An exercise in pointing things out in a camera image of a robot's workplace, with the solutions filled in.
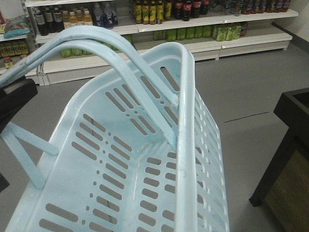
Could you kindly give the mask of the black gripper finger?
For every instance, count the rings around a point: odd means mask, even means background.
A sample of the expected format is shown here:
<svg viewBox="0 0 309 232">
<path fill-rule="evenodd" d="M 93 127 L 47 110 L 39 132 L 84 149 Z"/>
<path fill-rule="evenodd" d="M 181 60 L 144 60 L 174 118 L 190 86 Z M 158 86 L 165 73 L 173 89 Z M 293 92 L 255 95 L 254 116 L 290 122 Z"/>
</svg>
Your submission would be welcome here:
<svg viewBox="0 0 309 232">
<path fill-rule="evenodd" d="M 0 89 L 0 132 L 15 114 L 38 94 L 32 79 L 19 78 L 17 81 Z"/>
</svg>

